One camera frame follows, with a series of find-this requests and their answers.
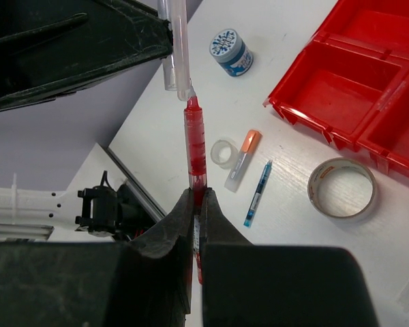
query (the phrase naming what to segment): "red tray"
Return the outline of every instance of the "red tray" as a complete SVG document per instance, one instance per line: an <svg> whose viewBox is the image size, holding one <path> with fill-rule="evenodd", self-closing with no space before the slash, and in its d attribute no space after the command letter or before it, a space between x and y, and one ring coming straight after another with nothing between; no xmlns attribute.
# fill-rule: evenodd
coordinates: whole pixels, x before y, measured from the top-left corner
<svg viewBox="0 0 409 327"><path fill-rule="evenodd" d="M340 0L265 105L409 176L409 0Z"/></svg>

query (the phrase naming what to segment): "highlighter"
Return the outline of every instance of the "highlighter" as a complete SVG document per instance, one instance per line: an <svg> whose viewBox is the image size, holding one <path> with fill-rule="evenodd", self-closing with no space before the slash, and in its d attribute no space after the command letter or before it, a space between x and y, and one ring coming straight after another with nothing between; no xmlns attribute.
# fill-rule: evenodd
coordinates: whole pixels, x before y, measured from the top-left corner
<svg viewBox="0 0 409 327"><path fill-rule="evenodd" d="M258 147L261 137L262 134L259 131L254 129L248 131L243 146L239 151L237 163L230 171L230 174L224 183L224 187L229 191L236 192L238 190L239 184L241 184L245 171L252 160L254 151Z"/></svg>

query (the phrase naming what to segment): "blue pen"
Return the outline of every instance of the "blue pen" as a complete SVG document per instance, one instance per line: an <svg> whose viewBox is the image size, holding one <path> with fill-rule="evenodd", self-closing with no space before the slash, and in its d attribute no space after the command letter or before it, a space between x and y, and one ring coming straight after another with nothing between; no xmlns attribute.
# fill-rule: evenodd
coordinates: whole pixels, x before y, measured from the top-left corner
<svg viewBox="0 0 409 327"><path fill-rule="evenodd" d="M260 197L262 196L262 193L265 189L265 184L267 183L267 180L270 176L272 165L273 160L268 161L264 167L262 175L260 175L260 180L256 188L256 192L254 192L254 197L252 203L250 204L250 208L248 209L247 217L245 218L244 221L244 226L250 227L252 225L253 217L256 212L256 209L258 208Z"/></svg>

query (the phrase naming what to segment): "small tape roll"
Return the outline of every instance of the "small tape roll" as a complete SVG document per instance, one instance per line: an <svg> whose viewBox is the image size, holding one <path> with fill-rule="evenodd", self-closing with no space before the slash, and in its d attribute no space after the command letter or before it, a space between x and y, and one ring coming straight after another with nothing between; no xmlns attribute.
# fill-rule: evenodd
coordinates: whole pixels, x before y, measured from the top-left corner
<svg viewBox="0 0 409 327"><path fill-rule="evenodd" d="M349 216L332 215L323 209L318 197L318 190L325 177L331 172L341 169L349 169L362 174L372 185L372 194L367 205L361 211ZM346 158L335 158L327 160L315 168L309 178L309 183L307 184L307 194L314 208L324 216L340 221L355 222L367 218L373 211L376 203L377 184L371 171L361 163Z"/></svg>
<svg viewBox="0 0 409 327"><path fill-rule="evenodd" d="M230 154L227 159L221 158L221 152L224 149L230 149ZM218 140L212 146L211 159L212 161L223 169L231 169L237 162L238 149L228 140Z"/></svg>

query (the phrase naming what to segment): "table surface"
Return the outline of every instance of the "table surface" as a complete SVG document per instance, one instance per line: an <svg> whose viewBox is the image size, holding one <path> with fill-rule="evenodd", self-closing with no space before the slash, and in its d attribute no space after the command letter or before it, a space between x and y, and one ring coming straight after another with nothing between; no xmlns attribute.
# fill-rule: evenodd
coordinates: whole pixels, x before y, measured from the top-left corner
<svg viewBox="0 0 409 327"><path fill-rule="evenodd" d="M263 101L309 41L336 0L205 0L189 23L191 76L204 112L208 182L227 218L254 244L326 245L348 249L363 269L381 326L409 326L398 296L409 282L409 181L373 171L380 190L374 214L363 223L340 225L318 213L307 198L307 181L321 162L338 153L307 129L277 118ZM248 73L228 76L210 56L213 36L236 29L254 53ZM169 212L188 186L183 109L164 90L162 69L131 111L110 149L155 201ZM258 129L263 139L238 192L224 188L227 170L209 157L220 138L237 141ZM263 166L274 166L250 229L245 214ZM348 199L369 190L347 180ZM194 299L199 298L194 289ZM197 326L189 318L190 326Z"/></svg>

